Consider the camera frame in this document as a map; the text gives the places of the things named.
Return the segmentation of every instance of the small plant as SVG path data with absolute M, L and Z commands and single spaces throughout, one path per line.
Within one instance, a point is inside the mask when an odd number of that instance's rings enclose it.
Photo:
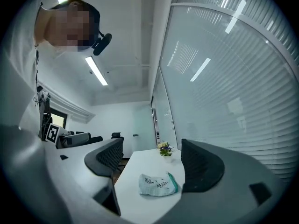
M 160 155 L 161 156 L 171 156 L 171 149 L 169 147 L 169 143 L 168 142 L 163 142 L 163 143 L 159 143 L 158 144 L 158 148 L 160 149 Z

